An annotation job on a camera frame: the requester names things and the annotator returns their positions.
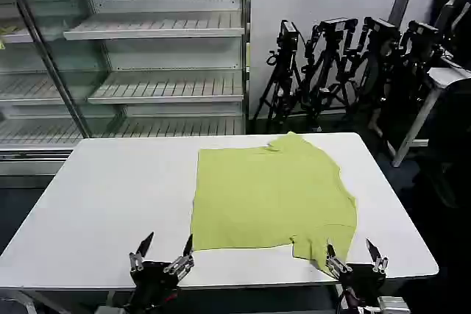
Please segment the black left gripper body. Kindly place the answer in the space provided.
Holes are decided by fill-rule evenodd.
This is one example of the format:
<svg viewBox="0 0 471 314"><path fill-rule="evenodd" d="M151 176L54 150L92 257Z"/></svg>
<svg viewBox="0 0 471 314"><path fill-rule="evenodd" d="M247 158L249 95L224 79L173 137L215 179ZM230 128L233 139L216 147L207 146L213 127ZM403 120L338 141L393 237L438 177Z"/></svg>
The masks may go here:
<svg viewBox="0 0 471 314"><path fill-rule="evenodd" d="M177 293L176 278L163 273L170 263L144 261L144 269L131 273L135 289L130 297L130 309L163 309Z"/></svg>

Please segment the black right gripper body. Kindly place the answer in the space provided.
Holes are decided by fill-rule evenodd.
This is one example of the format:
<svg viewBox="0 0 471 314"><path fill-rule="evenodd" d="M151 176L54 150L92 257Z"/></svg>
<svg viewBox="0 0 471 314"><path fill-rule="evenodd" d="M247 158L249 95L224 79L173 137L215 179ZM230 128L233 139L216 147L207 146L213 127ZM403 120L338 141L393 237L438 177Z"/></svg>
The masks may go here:
<svg viewBox="0 0 471 314"><path fill-rule="evenodd" d="M374 271L373 264L347 265L350 271L341 273L339 281L344 289L351 288L360 301L377 301L380 289L386 280L384 270Z"/></svg>

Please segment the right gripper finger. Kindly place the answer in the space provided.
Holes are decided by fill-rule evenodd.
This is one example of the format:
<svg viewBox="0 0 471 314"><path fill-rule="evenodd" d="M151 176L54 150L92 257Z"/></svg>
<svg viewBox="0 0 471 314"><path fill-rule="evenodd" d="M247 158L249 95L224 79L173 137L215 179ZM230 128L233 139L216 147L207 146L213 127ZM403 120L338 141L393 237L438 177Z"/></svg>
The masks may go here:
<svg viewBox="0 0 471 314"><path fill-rule="evenodd" d="M334 278L341 278L353 272L349 265L342 262L336 256L335 249L331 243L327 243L325 265Z"/></svg>
<svg viewBox="0 0 471 314"><path fill-rule="evenodd" d="M366 239L366 247L373 261L373 271L381 274L386 273L386 269L389 264L388 257L382 257L379 249L371 242L369 238Z"/></svg>

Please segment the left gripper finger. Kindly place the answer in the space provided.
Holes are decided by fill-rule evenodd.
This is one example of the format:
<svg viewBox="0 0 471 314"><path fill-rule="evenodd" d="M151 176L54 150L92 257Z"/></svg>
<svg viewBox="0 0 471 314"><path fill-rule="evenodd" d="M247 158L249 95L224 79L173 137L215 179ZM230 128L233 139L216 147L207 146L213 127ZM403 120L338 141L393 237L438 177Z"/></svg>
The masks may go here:
<svg viewBox="0 0 471 314"><path fill-rule="evenodd" d="M151 246L154 232L151 232L144 240L141 241L136 252L129 253L130 271L142 271L144 269L144 258Z"/></svg>
<svg viewBox="0 0 471 314"><path fill-rule="evenodd" d="M183 249L183 255L178 257L174 262L170 263L163 269L163 273L182 280L188 275L194 267L193 258L193 235L190 234Z"/></svg>

